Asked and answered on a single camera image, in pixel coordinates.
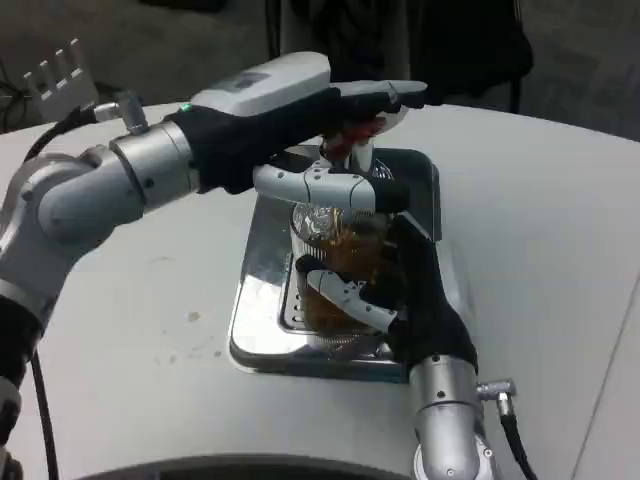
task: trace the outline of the silver tray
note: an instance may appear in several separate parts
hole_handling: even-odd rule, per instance
[[[317,147],[297,147],[296,169]],[[411,189],[412,215],[440,237],[438,171],[422,153],[377,149],[376,156]],[[295,275],[291,276],[291,204],[259,196],[229,329],[229,350],[240,368],[325,378],[405,382],[380,335],[326,338],[305,329]]]

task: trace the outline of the table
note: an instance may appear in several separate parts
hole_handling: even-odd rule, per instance
[[[158,121],[175,108],[146,110]],[[0,137],[1,189],[44,129]],[[124,132],[118,121],[90,126],[47,151],[78,154]],[[377,144],[423,151],[440,170],[445,232],[466,259],[474,294],[480,380],[515,378],[538,476],[569,479],[575,470],[580,480],[597,478],[584,465],[603,445],[588,432],[625,425],[635,413],[616,415],[619,405],[606,400],[615,400],[608,389],[617,383],[605,378],[624,378],[612,359],[624,353],[622,327],[633,325],[640,146],[452,106],[410,112]],[[234,452],[410,472],[406,386],[262,376],[232,365],[226,334],[255,198],[193,195],[118,228],[77,264],[40,345],[63,478]],[[626,343],[640,344],[635,332]],[[26,478],[43,478],[30,374],[21,392],[9,449]],[[522,478],[495,409],[485,410],[505,478]],[[628,465],[618,478],[630,478],[635,449],[605,447],[605,463]]]

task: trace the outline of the black glove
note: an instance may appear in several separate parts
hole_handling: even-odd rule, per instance
[[[237,194],[253,187],[254,167],[269,163],[285,149],[340,131],[346,123],[397,112],[403,105],[422,107],[424,92],[365,92],[343,97],[339,88],[330,87],[249,117],[193,105],[165,120],[175,122],[189,142],[200,176],[199,193],[223,187]]]
[[[391,235],[406,275],[407,321],[395,321],[389,345],[396,361],[411,368],[433,355],[451,355],[478,370],[478,356],[467,328],[447,301],[436,245],[403,215]]]

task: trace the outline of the floor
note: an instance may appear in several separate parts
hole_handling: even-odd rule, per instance
[[[146,104],[184,100],[266,59],[262,5],[230,0],[202,15],[134,0],[3,0],[0,58],[18,82],[78,37],[95,79],[134,88]],[[640,4],[522,0],[522,10],[536,62],[522,114],[640,140]],[[506,95],[456,103],[505,109]],[[37,121],[29,112],[24,126]]]

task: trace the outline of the brown liquid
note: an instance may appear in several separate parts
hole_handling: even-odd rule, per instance
[[[325,252],[327,267],[345,273],[354,281],[371,282],[380,264],[380,252],[386,231],[355,233],[341,224],[334,215],[332,232],[328,238],[309,239],[308,243]],[[352,319],[318,292],[299,279],[301,306],[304,322],[310,330],[323,335],[362,333],[370,328]]]

